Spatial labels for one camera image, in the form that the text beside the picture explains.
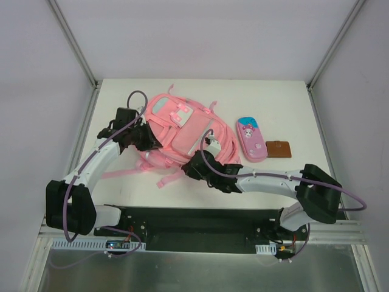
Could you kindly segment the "pink student backpack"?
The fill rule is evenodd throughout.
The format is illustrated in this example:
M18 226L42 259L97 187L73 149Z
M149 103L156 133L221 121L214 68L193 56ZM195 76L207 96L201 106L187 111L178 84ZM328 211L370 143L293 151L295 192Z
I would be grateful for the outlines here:
M195 100L173 96L169 92L159 94L148 101L145 119L155 137L161 143L157 150L138 151L140 159L129 170L117 170L103 174L104 179L134 175L157 169L173 169L174 173L163 177L159 188L181 178L181 167L188 163L200 149L201 139L209 129L221 144L221 152L215 158L221 164L238 164L239 143L233 130L214 113L215 102L205 106Z

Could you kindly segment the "pink cartoon pencil case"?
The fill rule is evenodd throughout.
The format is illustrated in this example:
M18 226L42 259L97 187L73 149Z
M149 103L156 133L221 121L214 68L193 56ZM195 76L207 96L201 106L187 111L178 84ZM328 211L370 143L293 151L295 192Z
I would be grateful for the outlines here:
M267 148L257 121L250 116L236 122L236 130L243 153L250 162L261 162L267 158Z

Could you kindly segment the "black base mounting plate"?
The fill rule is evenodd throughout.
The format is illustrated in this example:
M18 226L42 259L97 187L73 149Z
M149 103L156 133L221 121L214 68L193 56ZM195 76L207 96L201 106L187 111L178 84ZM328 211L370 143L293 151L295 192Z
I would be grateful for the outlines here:
M149 251L254 254L258 245L303 241L309 225L296 231L278 226L275 209L188 209L121 207L119 222L93 234L120 237L132 231Z

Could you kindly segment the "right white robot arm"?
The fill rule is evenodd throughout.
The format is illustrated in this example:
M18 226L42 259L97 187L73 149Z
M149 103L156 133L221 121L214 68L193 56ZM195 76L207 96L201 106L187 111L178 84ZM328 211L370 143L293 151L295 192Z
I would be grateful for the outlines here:
M306 164L303 170L268 173L241 164L221 164L209 151L198 150L181 169L223 193L263 192L297 200L278 211L274 234L280 240L289 239L308 223L337 221L341 185L314 164Z

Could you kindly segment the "brown leather wallet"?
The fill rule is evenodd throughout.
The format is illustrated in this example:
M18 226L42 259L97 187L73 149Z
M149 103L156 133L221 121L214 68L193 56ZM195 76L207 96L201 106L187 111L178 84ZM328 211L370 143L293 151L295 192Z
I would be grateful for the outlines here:
M291 158L291 148L288 141L266 141L268 158Z

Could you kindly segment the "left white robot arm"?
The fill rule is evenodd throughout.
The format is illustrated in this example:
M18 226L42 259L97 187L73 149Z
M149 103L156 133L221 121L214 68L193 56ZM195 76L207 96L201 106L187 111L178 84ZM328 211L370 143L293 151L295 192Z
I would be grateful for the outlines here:
M138 150L161 147L145 119L145 110L118 108L116 117L97 135L87 157L63 179L51 180L46 186L46 224L70 235L88 235L96 228L107 226L116 237L128 231L128 221L118 207L95 205L92 193L107 168L129 146Z

